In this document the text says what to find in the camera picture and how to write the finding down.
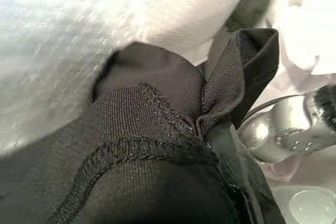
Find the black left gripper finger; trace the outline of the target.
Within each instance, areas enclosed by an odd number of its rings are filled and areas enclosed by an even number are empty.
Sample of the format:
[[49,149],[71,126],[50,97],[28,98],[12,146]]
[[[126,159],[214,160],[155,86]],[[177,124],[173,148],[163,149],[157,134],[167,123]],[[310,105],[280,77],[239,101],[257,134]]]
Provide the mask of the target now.
[[241,223],[285,223],[260,166],[233,124],[213,127],[209,145],[218,158],[218,170],[230,188]]

